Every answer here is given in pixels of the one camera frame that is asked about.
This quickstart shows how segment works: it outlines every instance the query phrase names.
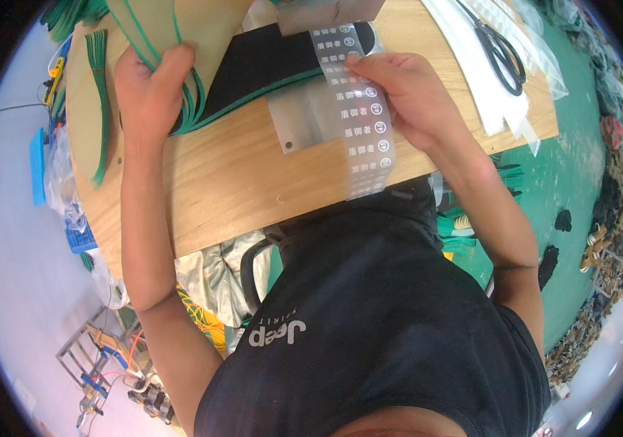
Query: blue plastic crate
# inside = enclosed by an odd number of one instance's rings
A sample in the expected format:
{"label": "blue plastic crate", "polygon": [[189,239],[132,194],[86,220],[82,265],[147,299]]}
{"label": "blue plastic crate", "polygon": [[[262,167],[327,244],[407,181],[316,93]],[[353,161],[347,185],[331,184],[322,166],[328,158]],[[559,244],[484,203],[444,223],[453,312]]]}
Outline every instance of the blue plastic crate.
{"label": "blue plastic crate", "polygon": [[66,234],[66,240],[69,242],[69,248],[77,255],[81,252],[95,249],[98,246],[88,223],[83,233],[72,229],[64,229],[64,233]]}

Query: green floor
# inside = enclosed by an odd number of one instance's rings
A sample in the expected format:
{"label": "green floor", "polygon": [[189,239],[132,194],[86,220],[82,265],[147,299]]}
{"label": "green floor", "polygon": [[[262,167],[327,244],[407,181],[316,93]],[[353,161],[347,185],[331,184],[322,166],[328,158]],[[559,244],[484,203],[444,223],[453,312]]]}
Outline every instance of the green floor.
{"label": "green floor", "polygon": [[[544,302],[544,348],[552,349],[576,318],[591,291],[591,273],[578,270],[600,191],[605,166],[605,146],[599,130],[598,103],[589,58],[575,50],[566,33],[545,22],[543,38],[559,60],[569,95],[555,102],[560,135],[542,141],[537,157],[525,145],[503,153],[501,165],[520,164],[525,172],[520,207],[532,224],[540,255],[547,245],[560,249],[554,274],[542,291]],[[571,232],[554,229],[558,212],[571,212]],[[485,286],[492,265],[481,245],[474,256],[455,256]],[[280,275],[282,265],[274,249],[269,284]]]}

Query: transparent label strip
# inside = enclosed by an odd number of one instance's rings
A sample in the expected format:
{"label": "transparent label strip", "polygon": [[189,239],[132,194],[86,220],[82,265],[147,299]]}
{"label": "transparent label strip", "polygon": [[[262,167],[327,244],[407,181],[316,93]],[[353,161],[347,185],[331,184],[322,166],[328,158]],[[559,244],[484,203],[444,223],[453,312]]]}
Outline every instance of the transparent label strip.
{"label": "transparent label strip", "polygon": [[349,198],[382,191],[394,168],[391,118],[381,87],[346,67],[346,57],[364,56],[352,24],[309,31],[318,63],[332,90],[349,171]]}

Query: scissors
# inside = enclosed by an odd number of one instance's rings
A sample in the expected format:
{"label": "scissors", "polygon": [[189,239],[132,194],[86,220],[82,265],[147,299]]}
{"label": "scissors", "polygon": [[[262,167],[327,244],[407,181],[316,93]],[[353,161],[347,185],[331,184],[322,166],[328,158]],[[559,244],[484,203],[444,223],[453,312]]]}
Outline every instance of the scissors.
{"label": "scissors", "polygon": [[[472,19],[476,36],[479,38],[479,42],[481,42],[486,52],[486,57],[488,57],[491,67],[493,67],[496,76],[498,76],[498,80],[501,81],[509,93],[514,96],[521,95],[523,93],[523,83],[525,83],[525,67],[523,66],[523,61],[517,56],[516,49],[503,35],[478,19],[460,0],[455,1],[462,6],[464,12]],[[506,73],[513,79],[515,87],[508,82],[501,66],[506,69]]]}

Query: orange wire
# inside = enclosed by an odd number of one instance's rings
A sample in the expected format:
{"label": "orange wire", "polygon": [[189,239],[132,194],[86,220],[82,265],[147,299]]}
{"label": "orange wire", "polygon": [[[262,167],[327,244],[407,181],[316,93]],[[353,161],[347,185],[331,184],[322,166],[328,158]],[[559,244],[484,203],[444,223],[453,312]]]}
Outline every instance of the orange wire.
{"label": "orange wire", "polygon": [[130,370],[130,366],[132,365],[132,354],[135,353],[135,347],[137,347],[137,342],[140,340],[140,336],[142,335],[142,332],[144,332],[144,328],[142,328],[142,330],[139,331],[139,334],[137,334],[137,336],[135,337],[134,343],[132,343],[132,349],[130,349],[130,359],[127,363],[127,370]]}

